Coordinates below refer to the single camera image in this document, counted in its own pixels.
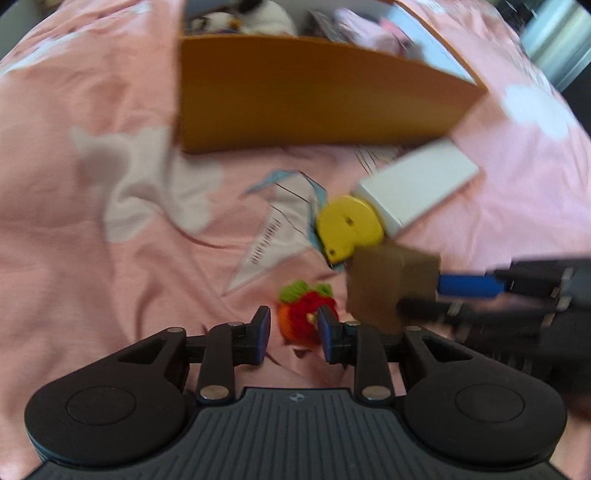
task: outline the orange box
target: orange box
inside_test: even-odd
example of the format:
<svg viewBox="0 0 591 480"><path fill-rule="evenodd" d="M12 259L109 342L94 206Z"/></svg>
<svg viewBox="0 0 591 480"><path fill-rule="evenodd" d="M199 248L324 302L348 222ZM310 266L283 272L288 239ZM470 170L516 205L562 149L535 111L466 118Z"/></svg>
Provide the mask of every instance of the orange box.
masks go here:
<svg viewBox="0 0 591 480"><path fill-rule="evenodd" d="M445 135L486 87L428 25L413 21L471 81L420 61L319 38L181 35L183 150L419 144Z"/></svg>

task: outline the brown wooden block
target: brown wooden block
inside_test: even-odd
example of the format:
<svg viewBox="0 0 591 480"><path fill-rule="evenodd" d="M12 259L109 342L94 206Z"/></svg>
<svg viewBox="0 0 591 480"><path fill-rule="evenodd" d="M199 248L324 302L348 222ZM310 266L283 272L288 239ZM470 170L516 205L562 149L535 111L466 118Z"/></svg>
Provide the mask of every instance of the brown wooden block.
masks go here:
<svg viewBox="0 0 591 480"><path fill-rule="evenodd" d="M403 296L435 299L441 259L386 240L356 248L347 267L347 311L356 320L397 333L396 304Z"/></svg>

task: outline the ribbed rubber surface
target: ribbed rubber surface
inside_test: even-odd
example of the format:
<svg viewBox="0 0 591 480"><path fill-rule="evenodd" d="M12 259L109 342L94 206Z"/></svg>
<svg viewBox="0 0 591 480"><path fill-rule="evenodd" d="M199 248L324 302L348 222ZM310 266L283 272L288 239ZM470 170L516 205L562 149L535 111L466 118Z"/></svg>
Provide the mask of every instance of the ribbed rubber surface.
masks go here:
<svg viewBox="0 0 591 480"><path fill-rule="evenodd" d="M394 413L348 390L250 388L207 408L174 446L135 466L77 471L45 463L29 480L562 480L549 464L515 472L448 465L415 444Z"/></svg>

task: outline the yellow tape measure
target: yellow tape measure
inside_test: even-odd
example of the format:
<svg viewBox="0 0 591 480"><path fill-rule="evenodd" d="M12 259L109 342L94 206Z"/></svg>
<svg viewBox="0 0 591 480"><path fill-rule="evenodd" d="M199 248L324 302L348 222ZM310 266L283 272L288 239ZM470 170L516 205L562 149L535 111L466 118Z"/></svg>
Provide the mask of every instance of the yellow tape measure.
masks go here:
<svg viewBox="0 0 591 480"><path fill-rule="evenodd" d="M348 259L357 246L371 247L384 240L384 229L374 209L349 195L338 197L319 212L316 231L332 264Z"/></svg>

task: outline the pink bedsheet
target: pink bedsheet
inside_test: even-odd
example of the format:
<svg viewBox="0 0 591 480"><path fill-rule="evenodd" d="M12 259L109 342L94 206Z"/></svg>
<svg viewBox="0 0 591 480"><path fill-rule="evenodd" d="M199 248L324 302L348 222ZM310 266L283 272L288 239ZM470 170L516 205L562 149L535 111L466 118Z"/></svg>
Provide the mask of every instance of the pink bedsheet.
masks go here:
<svg viewBox="0 0 591 480"><path fill-rule="evenodd" d="M484 175L400 240L449 270L588 252L591 143L561 97L489 5L405 3L492 94L452 134ZM22 417L39 386L167 326L248 321L296 278L331 282L345 304L309 223L367 175L365 149L183 157L172 144L180 8L66 0L0 63L2 480L38 464ZM275 326L263 366L237 370L239 386L350 383ZM554 456L572 478L591 478L589 432L572 419Z"/></svg>

